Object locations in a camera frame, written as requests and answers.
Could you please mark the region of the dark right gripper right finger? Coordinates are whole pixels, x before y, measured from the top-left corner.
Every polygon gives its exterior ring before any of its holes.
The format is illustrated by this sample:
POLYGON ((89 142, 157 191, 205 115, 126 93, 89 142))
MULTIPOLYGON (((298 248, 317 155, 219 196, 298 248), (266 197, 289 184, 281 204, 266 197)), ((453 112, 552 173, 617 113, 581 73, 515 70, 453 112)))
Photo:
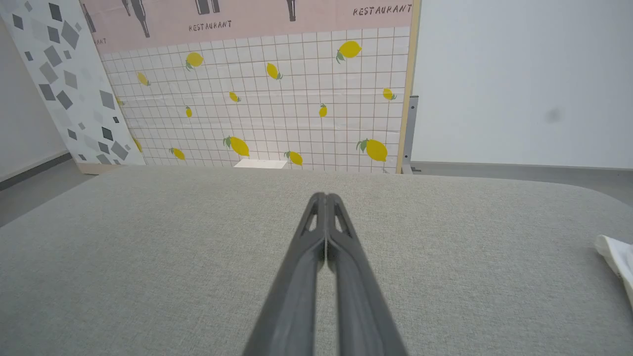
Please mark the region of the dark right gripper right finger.
POLYGON ((408 356, 342 198, 326 195, 326 261, 335 274, 339 356, 408 356))

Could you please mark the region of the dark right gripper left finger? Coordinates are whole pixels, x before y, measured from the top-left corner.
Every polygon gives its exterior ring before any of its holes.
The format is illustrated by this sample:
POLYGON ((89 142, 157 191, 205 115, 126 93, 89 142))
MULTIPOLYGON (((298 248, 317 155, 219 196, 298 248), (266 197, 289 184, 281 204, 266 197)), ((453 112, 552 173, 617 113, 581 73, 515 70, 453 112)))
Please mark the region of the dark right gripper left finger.
POLYGON ((326 195, 317 192, 308 200, 242 356, 314 356, 325 225, 326 195))

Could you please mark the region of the white long-sleeve shirt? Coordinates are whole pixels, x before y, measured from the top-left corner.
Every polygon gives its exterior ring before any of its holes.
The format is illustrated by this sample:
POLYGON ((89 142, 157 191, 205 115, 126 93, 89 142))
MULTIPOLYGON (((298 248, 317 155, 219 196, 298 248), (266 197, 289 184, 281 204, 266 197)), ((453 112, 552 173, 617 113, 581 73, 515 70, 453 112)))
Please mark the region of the white long-sleeve shirt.
POLYGON ((598 236, 594 245, 599 255, 622 281, 633 311, 633 245, 604 235, 598 236))

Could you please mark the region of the white box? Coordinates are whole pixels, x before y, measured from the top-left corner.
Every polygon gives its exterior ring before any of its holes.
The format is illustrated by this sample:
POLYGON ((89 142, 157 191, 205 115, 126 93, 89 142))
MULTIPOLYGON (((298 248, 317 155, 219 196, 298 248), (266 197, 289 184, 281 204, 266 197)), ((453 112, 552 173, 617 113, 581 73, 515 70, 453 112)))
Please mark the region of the white box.
POLYGON ((234 165, 235 168, 283 169, 285 160, 242 159, 234 165))

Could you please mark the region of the grey metal panel stand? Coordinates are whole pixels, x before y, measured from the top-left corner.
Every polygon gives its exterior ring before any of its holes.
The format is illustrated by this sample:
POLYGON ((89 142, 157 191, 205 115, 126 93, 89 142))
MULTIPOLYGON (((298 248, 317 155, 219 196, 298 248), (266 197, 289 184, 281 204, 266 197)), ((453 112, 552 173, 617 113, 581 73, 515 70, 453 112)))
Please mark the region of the grey metal panel stand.
POLYGON ((407 125, 405 128, 405 139, 403 142, 402 174, 412 175, 414 169, 411 167, 411 154, 413 149, 414 126, 417 116, 418 95, 410 95, 407 107, 407 125))

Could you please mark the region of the grey diamond pattern panel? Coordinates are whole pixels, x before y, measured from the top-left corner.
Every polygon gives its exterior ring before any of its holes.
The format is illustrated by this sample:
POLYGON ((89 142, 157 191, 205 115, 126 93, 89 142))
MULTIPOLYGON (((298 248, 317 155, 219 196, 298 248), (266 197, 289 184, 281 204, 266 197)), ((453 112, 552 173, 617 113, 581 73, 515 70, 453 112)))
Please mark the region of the grey diamond pattern panel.
POLYGON ((0 19, 79 170, 99 175, 145 165, 81 0, 0 0, 0 19))

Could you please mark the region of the lemon print wall panel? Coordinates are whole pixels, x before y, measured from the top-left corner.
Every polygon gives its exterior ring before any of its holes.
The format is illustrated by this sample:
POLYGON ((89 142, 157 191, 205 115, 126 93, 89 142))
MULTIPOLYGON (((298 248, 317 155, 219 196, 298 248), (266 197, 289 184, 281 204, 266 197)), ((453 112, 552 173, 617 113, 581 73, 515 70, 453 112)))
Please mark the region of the lemon print wall panel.
POLYGON ((421 0, 80 0, 147 164, 395 174, 421 0))

